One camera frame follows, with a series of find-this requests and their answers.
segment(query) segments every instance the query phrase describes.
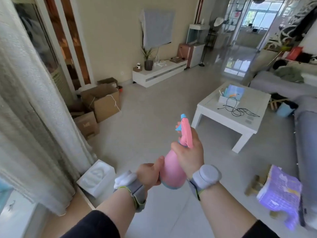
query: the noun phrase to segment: spray bottle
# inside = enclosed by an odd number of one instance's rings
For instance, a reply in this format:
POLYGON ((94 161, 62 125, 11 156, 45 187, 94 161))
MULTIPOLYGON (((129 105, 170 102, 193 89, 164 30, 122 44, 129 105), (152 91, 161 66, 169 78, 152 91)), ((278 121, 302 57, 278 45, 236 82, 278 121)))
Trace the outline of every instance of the spray bottle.
MULTIPOLYGON (((179 143, 185 147, 193 148, 191 126, 185 114, 181 115, 181 124, 176 128, 176 131, 182 132, 179 143)), ((186 179, 186 174, 180 167, 176 153, 170 150, 165 156, 164 167, 160 171, 162 184, 169 189, 178 189, 183 186, 186 179)))

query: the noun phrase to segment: person's right hand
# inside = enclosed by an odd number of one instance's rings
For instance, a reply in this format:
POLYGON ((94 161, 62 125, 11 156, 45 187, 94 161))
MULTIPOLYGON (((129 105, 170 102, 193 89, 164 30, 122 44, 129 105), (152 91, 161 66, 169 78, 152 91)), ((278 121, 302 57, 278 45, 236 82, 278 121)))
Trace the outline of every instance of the person's right hand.
POLYGON ((204 164, 204 149, 198 134, 194 128, 192 130, 193 148, 184 147, 178 142, 172 142, 171 148, 176 153, 178 161, 188 179, 193 177, 193 173, 204 164))

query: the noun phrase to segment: blue book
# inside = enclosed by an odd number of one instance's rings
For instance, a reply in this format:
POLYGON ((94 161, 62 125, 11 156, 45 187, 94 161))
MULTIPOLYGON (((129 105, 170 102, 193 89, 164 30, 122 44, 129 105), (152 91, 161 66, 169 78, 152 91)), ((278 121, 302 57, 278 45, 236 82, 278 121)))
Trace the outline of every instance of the blue book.
POLYGON ((234 85, 229 85, 228 89, 226 90, 224 96, 226 98, 234 97, 237 101, 240 101, 244 93, 244 88, 237 87, 234 85))

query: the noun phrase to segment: hand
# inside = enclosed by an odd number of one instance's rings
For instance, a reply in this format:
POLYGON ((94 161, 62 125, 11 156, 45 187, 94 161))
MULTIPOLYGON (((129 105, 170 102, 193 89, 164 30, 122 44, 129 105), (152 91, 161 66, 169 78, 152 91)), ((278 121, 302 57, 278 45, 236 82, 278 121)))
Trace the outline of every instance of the hand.
POLYGON ((193 148, 187 148, 178 142, 172 142, 171 148, 176 153, 178 161, 188 179, 193 177, 193 173, 200 169, 204 164, 204 149, 198 134, 194 128, 192 130, 193 148))
POLYGON ((159 157, 155 163, 141 164, 137 170, 138 180, 145 186, 146 191, 155 185, 160 185, 159 172, 164 166, 164 156, 159 157))

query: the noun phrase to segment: person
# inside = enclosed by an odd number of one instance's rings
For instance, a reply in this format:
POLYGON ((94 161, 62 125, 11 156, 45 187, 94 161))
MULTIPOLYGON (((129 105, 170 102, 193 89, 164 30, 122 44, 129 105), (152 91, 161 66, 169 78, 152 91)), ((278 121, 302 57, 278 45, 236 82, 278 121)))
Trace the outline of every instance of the person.
MULTIPOLYGON (((193 128, 192 137, 193 148, 186 148, 177 142, 171 144, 188 179, 204 164, 203 146, 193 128)), ((161 183, 159 172, 163 165, 164 157, 161 156, 154 164, 141 164, 138 168, 137 178, 145 186, 146 196, 149 189, 161 183)), ((244 208, 220 182, 206 188, 199 196, 204 214, 216 238, 278 237, 244 208)), ((119 188, 62 238, 124 237, 135 212, 130 191, 127 188, 119 188)))

